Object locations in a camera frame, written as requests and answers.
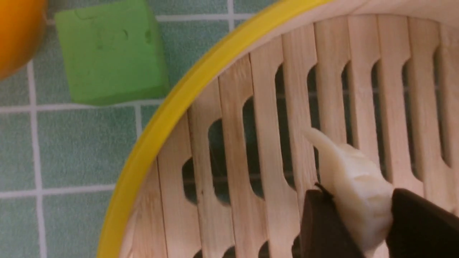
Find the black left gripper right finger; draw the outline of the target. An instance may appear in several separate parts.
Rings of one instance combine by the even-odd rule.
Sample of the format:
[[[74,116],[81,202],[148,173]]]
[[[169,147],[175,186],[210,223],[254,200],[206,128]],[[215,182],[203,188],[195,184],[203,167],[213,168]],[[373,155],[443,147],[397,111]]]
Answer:
[[[457,258],[459,219],[431,201],[397,188],[393,224],[386,238],[391,258]]]

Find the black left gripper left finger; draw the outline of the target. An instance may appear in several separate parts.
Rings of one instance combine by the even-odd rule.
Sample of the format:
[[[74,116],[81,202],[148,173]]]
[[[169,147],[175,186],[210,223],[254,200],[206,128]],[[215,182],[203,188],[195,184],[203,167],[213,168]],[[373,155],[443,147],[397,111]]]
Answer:
[[[320,183],[305,193],[300,230],[302,258],[363,258],[341,220],[333,195]]]

